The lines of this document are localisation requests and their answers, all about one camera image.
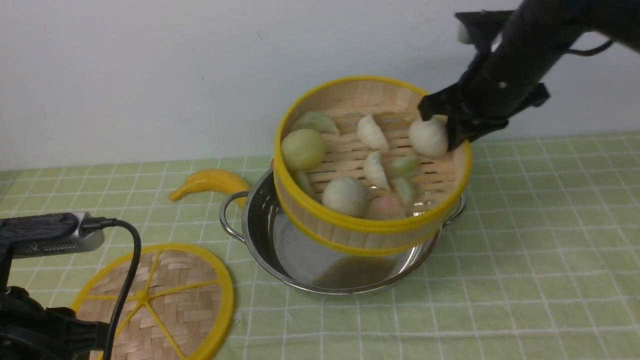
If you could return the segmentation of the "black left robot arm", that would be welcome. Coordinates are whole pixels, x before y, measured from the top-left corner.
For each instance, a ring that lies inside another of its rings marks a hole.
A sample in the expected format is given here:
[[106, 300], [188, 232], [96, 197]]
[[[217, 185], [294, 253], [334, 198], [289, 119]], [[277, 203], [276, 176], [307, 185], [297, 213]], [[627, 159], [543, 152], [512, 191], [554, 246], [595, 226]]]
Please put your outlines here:
[[68, 307], [44, 307], [21, 287], [1, 290], [3, 360], [88, 360], [108, 347], [110, 324], [78, 319]]

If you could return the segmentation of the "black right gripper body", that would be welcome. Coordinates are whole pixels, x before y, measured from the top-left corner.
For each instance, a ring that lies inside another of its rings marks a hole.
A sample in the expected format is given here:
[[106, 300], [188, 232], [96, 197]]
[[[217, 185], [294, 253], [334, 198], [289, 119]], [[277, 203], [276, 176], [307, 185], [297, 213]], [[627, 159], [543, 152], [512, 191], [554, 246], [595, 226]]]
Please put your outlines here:
[[546, 30], [519, 10], [460, 12], [455, 18], [477, 50], [458, 82], [467, 107], [498, 121], [537, 106], [528, 96], [551, 67]]

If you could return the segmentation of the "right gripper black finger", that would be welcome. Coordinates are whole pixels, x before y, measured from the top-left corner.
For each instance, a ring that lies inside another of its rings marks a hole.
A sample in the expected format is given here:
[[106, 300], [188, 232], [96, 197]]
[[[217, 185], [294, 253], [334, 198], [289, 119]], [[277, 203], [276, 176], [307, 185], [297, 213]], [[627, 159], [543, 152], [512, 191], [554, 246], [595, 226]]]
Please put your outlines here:
[[447, 150], [456, 150], [465, 142], [475, 142], [509, 125], [508, 118], [490, 119], [477, 116], [448, 116], [446, 119]]
[[458, 83], [430, 93], [422, 97], [417, 109], [423, 121], [429, 121], [434, 116], [459, 117], [463, 114], [463, 102], [460, 85]]

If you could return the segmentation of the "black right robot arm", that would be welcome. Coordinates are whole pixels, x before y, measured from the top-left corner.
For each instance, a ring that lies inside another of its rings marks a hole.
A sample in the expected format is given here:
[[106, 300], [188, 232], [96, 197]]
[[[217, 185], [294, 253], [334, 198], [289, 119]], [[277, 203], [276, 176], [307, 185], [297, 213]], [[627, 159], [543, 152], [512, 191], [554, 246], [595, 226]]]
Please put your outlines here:
[[564, 55], [590, 57], [621, 43], [640, 44], [637, 0], [524, 0], [515, 10], [459, 12], [476, 53], [459, 80], [418, 104], [424, 121], [446, 117], [456, 150], [509, 125], [549, 98], [542, 78]]

